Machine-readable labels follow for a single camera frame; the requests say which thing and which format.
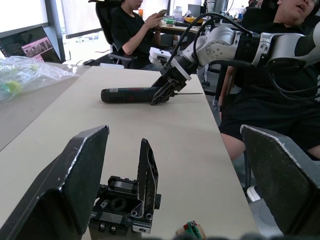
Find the window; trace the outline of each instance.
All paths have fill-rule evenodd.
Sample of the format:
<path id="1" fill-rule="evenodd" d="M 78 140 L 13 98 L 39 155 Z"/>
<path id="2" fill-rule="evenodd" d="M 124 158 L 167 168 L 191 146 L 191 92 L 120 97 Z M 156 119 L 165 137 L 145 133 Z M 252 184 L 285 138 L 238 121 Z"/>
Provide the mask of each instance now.
<path id="1" fill-rule="evenodd" d="M 48 23 L 45 0 L 2 0 L 0 33 Z"/>
<path id="2" fill-rule="evenodd" d="M 170 9 L 170 14 L 172 15 L 177 6 L 182 8 L 182 15 L 188 11 L 188 4 L 202 5 L 204 0 L 171 0 L 173 2 L 173 7 Z"/>
<path id="3" fill-rule="evenodd" d="M 168 2 L 169 0 L 144 0 L 141 5 L 143 19 L 146 20 L 150 15 L 158 13 L 162 9 L 168 9 Z"/>
<path id="4" fill-rule="evenodd" d="M 248 0 L 229 0 L 228 3 L 228 10 L 230 9 L 229 13 L 232 16 L 238 15 L 241 12 L 241 7 L 244 8 L 248 7 Z"/>
<path id="5" fill-rule="evenodd" d="M 70 64 L 77 64 L 81 61 L 86 61 L 89 59 L 98 59 L 107 55 L 110 51 L 110 45 L 108 44 L 103 31 L 97 30 L 97 32 L 90 34 L 81 34 L 83 31 L 92 30 L 89 28 L 89 25 L 86 25 L 86 28 L 72 28 L 72 31 L 67 32 L 65 27 L 65 18 L 63 14 L 63 6 L 61 0 L 56 0 L 57 10 L 59 15 L 59 23 L 61 27 L 61 33 L 63 38 L 63 48 L 65 59 Z M 77 35 L 72 38 L 67 38 L 67 35 L 70 36 Z"/>
<path id="6" fill-rule="evenodd" d="M 56 1 L 62 9 L 65 32 L 71 38 L 81 33 L 101 29 L 94 2 L 88 3 L 88 0 Z"/>

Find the chair backrest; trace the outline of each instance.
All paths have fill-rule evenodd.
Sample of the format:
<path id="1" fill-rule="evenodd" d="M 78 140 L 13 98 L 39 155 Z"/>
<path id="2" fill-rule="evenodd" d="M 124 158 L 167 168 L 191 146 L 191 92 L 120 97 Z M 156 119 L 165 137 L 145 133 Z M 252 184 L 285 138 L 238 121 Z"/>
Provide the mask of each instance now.
<path id="1" fill-rule="evenodd" d="M 289 137 L 243 125 L 241 134 L 266 205 L 285 235 L 320 234 L 320 167 Z"/>
<path id="2" fill-rule="evenodd" d="M 249 7 L 243 15 L 242 26 L 250 28 L 258 24 L 266 24 L 272 21 L 273 18 L 266 12 L 263 12 L 260 8 Z"/>
<path id="3" fill-rule="evenodd" d="M 121 6 L 121 0 L 89 0 L 89 3 L 95 3 L 95 12 L 99 19 L 101 28 L 103 30 L 106 41 L 113 45 L 113 38 L 111 34 L 112 14 Z"/>

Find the plastic bag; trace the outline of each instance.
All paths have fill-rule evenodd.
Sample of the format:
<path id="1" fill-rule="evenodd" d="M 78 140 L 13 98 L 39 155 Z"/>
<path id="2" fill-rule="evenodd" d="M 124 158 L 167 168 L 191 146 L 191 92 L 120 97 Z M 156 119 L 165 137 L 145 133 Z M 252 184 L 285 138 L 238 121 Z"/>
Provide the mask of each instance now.
<path id="1" fill-rule="evenodd" d="M 24 56 L 0 58 L 0 101 L 42 89 L 74 76 L 76 74 L 72 72 Z"/>

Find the office chair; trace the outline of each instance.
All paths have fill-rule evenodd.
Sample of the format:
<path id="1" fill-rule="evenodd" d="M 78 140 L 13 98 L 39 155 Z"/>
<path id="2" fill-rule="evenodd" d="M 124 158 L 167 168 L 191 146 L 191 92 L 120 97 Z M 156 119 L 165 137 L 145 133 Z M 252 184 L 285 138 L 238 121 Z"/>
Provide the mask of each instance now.
<path id="1" fill-rule="evenodd" d="M 114 45 L 114 40 L 110 30 L 112 21 L 111 16 L 114 11 L 121 6 L 121 0 L 89 0 L 88 2 L 95 3 L 96 15 L 99 19 L 105 39 L 111 46 L 111 53 L 109 53 L 109 57 L 116 60 L 116 64 L 122 64 L 126 69 L 130 68 L 130 63 L 133 60 L 138 59 L 138 57 L 120 52 Z"/>
<path id="2" fill-rule="evenodd" d="M 241 134 L 263 199 L 250 203 L 265 237 L 320 233 L 320 166 L 289 137 L 243 125 Z"/>

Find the desk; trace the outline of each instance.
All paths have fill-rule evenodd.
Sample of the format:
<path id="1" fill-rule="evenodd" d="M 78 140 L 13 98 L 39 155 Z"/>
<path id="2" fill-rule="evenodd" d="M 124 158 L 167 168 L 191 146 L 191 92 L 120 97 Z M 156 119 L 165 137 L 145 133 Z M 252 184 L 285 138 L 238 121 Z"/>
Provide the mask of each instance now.
<path id="1" fill-rule="evenodd" d="M 186 29 L 187 28 L 184 26 L 175 26 L 175 25 L 167 26 L 166 24 L 164 24 L 161 27 L 161 33 L 182 36 L 182 34 L 184 34 Z M 198 32 L 197 28 L 192 27 L 190 29 L 190 31 L 186 35 L 187 37 L 190 38 L 188 39 L 188 44 L 192 43 L 195 40 L 197 32 Z"/>
<path id="2" fill-rule="evenodd" d="M 0 151 L 69 88 L 89 66 L 49 63 L 77 75 L 57 84 L 0 103 Z"/>
<path id="3" fill-rule="evenodd" d="M 137 177 L 141 139 L 150 142 L 158 172 L 161 206 L 151 235 L 171 239 L 188 221 L 207 236 L 238 238 L 257 232 L 205 95 L 169 102 L 105 104 L 104 88 L 149 87 L 159 72 L 91 67 L 0 152 L 0 227 L 38 173 L 79 132 L 109 125 L 101 183 L 111 175 Z M 196 75 L 182 93 L 203 93 Z M 90 239 L 87 233 L 83 240 Z"/>
<path id="4" fill-rule="evenodd" d="M 179 35 L 179 34 L 182 35 L 186 29 L 187 29 L 187 27 L 185 27 L 185 26 L 175 26 L 175 25 L 167 26 L 167 25 L 163 25 L 161 27 L 161 32 L 163 32 L 163 31 L 174 31 L 175 33 L 177 33 L 175 35 Z M 190 29 L 190 31 L 189 31 L 189 33 L 192 33 L 192 34 L 197 34 L 197 32 L 198 32 L 198 28 L 194 28 L 194 27 L 192 27 Z"/>

